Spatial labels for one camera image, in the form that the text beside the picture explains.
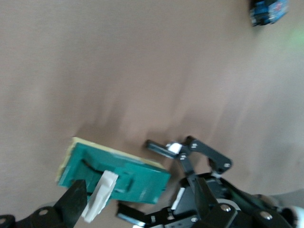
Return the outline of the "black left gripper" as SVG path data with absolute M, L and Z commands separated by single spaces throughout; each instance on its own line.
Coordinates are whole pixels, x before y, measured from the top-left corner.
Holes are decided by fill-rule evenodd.
M 195 175 L 189 160 L 189 156 L 193 152 L 206 156 L 211 171 L 216 175 L 220 176 L 232 166 L 231 159 L 192 136 L 187 136 L 182 143 L 170 142 L 166 145 L 147 140 L 145 146 L 162 156 L 179 160 L 186 176 Z M 211 173 L 203 173 L 198 175 L 198 179 L 205 179 L 218 203 L 226 203 L 246 214 L 250 214 L 258 208 L 257 197 L 237 189 L 223 178 L 216 178 Z M 191 211 L 195 211 L 195 196 L 188 180 L 183 178 L 179 182 L 179 191 L 171 209 L 166 207 L 157 212 L 145 214 L 127 205 L 118 204 L 116 216 L 133 224 L 134 228 L 191 228 L 199 220 L 198 216 Z

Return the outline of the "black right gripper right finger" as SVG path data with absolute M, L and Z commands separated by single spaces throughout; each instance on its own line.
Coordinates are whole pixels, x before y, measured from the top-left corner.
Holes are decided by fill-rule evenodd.
M 196 228 L 290 228 L 289 222 L 277 211 L 258 198 L 258 208 L 250 214 L 236 210 L 226 203 L 218 203 L 205 179 L 195 180 L 195 204 L 200 221 Z

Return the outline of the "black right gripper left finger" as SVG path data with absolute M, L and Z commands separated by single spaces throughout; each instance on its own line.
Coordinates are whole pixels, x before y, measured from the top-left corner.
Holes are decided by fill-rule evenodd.
M 11 214 L 0 216 L 2 228 L 73 228 L 87 205 L 85 180 L 76 180 L 53 205 L 44 206 L 16 221 Z

